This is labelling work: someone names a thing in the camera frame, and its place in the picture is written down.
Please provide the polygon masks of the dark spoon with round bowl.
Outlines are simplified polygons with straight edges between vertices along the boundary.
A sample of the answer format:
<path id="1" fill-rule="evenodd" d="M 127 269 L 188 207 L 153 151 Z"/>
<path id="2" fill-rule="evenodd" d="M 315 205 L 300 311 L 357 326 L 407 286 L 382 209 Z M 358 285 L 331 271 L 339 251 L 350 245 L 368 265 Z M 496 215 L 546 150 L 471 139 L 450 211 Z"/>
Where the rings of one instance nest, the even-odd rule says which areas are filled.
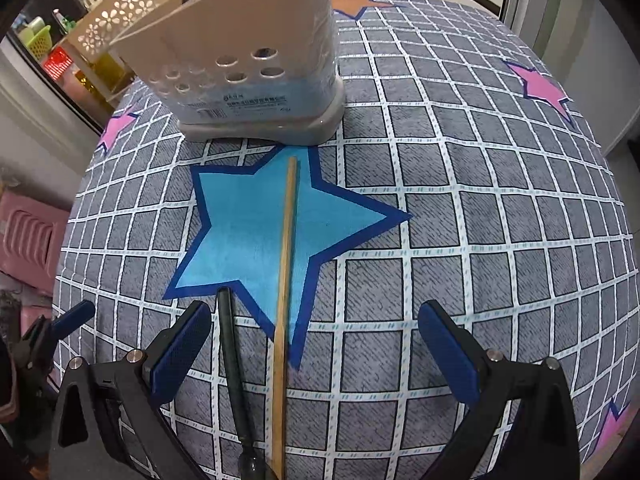
<path id="1" fill-rule="evenodd" d="M 265 479 L 264 460 L 254 448 L 250 410 L 245 399 L 241 377 L 240 358 L 235 342 L 232 312 L 232 292 L 228 287 L 218 290 L 216 295 L 220 324 L 220 340 L 224 356 L 224 372 L 227 378 L 230 406 L 242 451 L 238 459 L 241 479 Z"/>

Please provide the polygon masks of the plain bamboo chopstick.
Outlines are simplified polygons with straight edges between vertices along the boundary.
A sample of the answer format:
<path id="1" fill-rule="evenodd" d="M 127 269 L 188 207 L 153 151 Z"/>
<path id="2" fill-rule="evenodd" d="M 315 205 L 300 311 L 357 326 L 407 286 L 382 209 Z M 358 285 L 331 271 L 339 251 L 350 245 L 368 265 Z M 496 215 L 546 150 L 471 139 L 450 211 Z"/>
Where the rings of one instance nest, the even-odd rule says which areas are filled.
<path id="1" fill-rule="evenodd" d="M 291 264 L 294 245 L 294 219 L 297 194 L 297 158 L 288 159 L 283 204 L 277 323 L 273 338 L 271 469 L 278 479 L 285 478 L 285 410 L 288 388 L 288 307 L 290 306 Z"/>

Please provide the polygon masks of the beige plastic utensil holder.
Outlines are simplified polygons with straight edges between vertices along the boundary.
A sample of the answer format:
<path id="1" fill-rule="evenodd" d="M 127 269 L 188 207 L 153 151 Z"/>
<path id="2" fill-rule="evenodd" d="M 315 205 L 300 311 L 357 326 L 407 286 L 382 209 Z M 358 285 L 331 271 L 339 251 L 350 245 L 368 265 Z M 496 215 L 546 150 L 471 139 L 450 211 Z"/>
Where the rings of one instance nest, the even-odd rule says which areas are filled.
<path id="1" fill-rule="evenodd" d="M 193 142 L 319 145 L 343 118 L 330 0 L 167 0 L 112 46 Z"/>

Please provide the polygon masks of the pink plastic stool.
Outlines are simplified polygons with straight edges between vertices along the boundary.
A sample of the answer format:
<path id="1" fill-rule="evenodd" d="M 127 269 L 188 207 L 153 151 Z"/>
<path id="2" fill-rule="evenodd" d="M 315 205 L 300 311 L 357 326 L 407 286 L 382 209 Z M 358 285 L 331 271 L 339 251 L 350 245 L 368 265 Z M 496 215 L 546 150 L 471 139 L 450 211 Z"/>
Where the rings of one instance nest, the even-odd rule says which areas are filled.
<path id="1" fill-rule="evenodd" d="M 1 195 L 1 291 L 22 308 L 22 325 L 52 315 L 53 287 L 70 214 L 39 200 Z"/>

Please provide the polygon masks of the grey checkered star tablecloth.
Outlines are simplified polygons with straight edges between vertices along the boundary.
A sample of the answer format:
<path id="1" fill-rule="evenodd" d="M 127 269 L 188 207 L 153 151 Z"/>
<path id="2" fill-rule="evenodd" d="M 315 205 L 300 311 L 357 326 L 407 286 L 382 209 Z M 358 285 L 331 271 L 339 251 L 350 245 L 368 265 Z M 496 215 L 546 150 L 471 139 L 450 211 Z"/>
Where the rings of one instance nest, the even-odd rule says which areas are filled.
<path id="1" fill-rule="evenodd" d="M 288 372 L 290 479 L 416 479 L 465 408 L 418 330 L 436 300 L 508 359 L 559 360 L 578 450 L 619 422 L 639 371 L 639 266 L 613 173 L 566 96 L 531 98 L 551 75 L 492 16 L 438 0 L 363 0 L 335 15 L 346 88 L 341 125 L 297 154 L 300 198 L 328 215 L 314 293 L 292 307 L 303 338 Z M 256 140 L 186 140 L 142 82 L 124 128 L 92 156 L 62 244 L 53 310 L 96 315 L 54 355 L 110 362 L 147 346 L 188 298 L 166 289 L 211 226 L 191 170 L 283 183 L 288 158 Z"/>

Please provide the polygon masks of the beige flower-cutout trolley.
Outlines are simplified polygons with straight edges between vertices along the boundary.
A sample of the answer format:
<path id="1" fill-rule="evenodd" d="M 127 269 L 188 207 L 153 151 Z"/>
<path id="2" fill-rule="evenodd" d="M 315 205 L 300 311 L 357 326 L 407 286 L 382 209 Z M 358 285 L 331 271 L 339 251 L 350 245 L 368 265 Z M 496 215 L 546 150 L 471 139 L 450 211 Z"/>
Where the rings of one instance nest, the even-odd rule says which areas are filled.
<path id="1" fill-rule="evenodd" d="M 113 49 L 116 37 L 165 1 L 102 0 L 62 39 L 62 49 L 106 102 L 116 102 L 132 75 Z"/>

